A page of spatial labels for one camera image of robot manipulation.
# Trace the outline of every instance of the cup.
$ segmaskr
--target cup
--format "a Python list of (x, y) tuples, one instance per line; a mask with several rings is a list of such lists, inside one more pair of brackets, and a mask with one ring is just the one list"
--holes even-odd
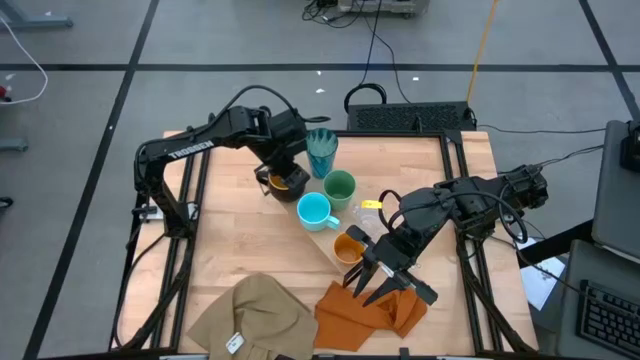
[(300, 196), (302, 196), (302, 193), (304, 193), (304, 184), (292, 189), (282, 182), (280, 176), (271, 175), (268, 171), (258, 171), (256, 173), (256, 180), (269, 188), (269, 191), (265, 193), (265, 195), (271, 193), (278, 201), (293, 202), (298, 200)]
[(324, 192), (333, 210), (344, 210), (356, 192), (356, 179), (344, 170), (334, 170), (324, 178)]
[(364, 245), (342, 233), (333, 242), (333, 253), (345, 265), (354, 265), (362, 260)]
[(306, 142), (311, 174), (317, 179), (324, 179), (333, 168), (338, 137), (328, 129), (319, 128), (307, 133)]
[(308, 193), (298, 201), (298, 218), (305, 229), (320, 231), (325, 227), (337, 229), (340, 220), (331, 216), (331, 204), (320, 193)]

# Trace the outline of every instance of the teal cup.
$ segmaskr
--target teal cup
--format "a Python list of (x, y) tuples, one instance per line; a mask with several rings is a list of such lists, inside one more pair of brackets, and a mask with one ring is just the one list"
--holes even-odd
[(320, 193), (308, 193), (298, 201), (298, 218), (308, 231), (340, 227), (340, 220), (331, 216), (329, 200)]

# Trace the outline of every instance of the wooden tabletop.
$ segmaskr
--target wooden tabletop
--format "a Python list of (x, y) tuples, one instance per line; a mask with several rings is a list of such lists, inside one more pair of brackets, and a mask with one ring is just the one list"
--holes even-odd
[[(488, 135), (468, 132), (463, 133), (463, 139), (470, 174), (495, 177)], [(450, 146), (450, 152), (454, 159), (454, 176), (459, 176), (453, 146)], [(306, 154), (301, 154), (296, 161), (308, 166)], [(199, 163), (198, 156), (189, 191), (191, 199), (195, 194)], [(283, 206), (273, 197), (262, 195), (253, 173), (258, 165), (259, 160), (246, 148), (216, 148), (211, 153), (180, 352), (205, 352), (184, 335), (186, 330), (209, 304), (247, 275), (263, 272), (273, 276), (312, 310), (331, 281), (342, 281), (345, 268), (336, 265), (335, 258), (326, 248), (328, 241), (339, 232), (325, 229), (310, 236), (297, 217), (290, 214), (291, 206)], [(404, 195), (445, 180), (439, 142), (428, 138), (340, 137), (334, 168), (354, 175), (358, 199), (377, 199), (384, 189), (394, 189)], [(165, 170), (165, 181), (174, 194), (179, 191), (183, 170), (184, 161), (174, 162)], [(307, 190), (315, 186), (318, 185), (312, 181)], [(352, 206), (356, 204), (357, 201), (353, 201), (349, 209), (333, 214), (342, 220), (344, 228), (358, 221), (358, 217), (352, 216)], [(397, 210), (393, 197), (385, 200), (385, 209), (388, 209), (387, 214)], [(140, 231), (136, 255), (161, 235), (163, 229), (161, 222), (145, 224)], [(502, 229), (496, 235), (508, 238)], [(131, 277), (119, 326), (123, 341), (133, 336), (158, 300), (168, 244), (167, 239), (150, 251)], [(524, 341), (537, 348), (514, 250), (494, 240), (486, 241), (484, 248), (498, 308)], [(438, 292), (438, 301), (429, 307), (425, 317), (404, 339), (393, 332), (378, 330), (359, 353), (391, 355), (398, 354), (400, 347), (408, 347), (415, 355), (473, 354), (450, 222), (429, 244), (418, 263), (420, 268), (412, 272)], [(379, 279), (372, 280), (369, 285), (377, 287)], [(479, 302), (478, 305), (485, 348), (490, 349), (486, 315)], [(163, 345), (169, 343), (173, 314), (172, 306), (167, 311)], [(316, 353), (327, 352), (349, 353), (316, 349)]]

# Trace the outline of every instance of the mug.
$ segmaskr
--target mug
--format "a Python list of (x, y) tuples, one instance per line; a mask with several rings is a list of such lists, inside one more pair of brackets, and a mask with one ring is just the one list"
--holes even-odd
[(344, 210), (356, 192), (356, 179), (344, 170), (333, 170), (324, 178), (323, 187), (331, 208)]
[(308, 231), (320, 231), (325, 227), (337, 229), (340, 220), (331, 216), (331, 204), (320, 193), (308, 193), (298, 201), (298, 218)]
[(333, 242), (333, 253), (345, 265), (355, 265), (362, 260), (364, 245), (346, 233), (338, 235)]
[(292, 189), (282, 182), (282, 178), (278, 175), (271, 175), (268, 171), (258, 171), (256, 173), (256, 180), (262, 185), (269, 188), (269, 191), (265, 193), (268, 195), (271, 193), (274, 198), (282, 202), (296, 201), (304, 193), (304, 184)]

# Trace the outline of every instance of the white paper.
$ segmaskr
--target white paper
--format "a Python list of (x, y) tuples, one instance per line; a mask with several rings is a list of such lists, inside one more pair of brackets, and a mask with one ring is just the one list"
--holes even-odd
[(244, 338), (237, 332), (227, 341), (227, 350), (230, 354), (235, 354), (242, 344), (244, 344)]
[[(518, 243), (517, 245), (519, 249), (524, 249), (535, 243), (535, 240), (529, 238), (525, 244)], [(544, 260), (537, 265), (557, 277), (560, 277), (564, 270), (564, 264), (556, 258)], [(538, 311), (541, 311), (545, 302), (547, 302), (549, 295), (551, 295), (551, 291), (556, 285), (557, 280), (539, 271), (533, 266), (527, 266), (526, 268), (521, 269), (520, 274), (522, 275), (524, 291), (527, 294), (529, 304), (533, 305), (533, 307), (538, 309)]]

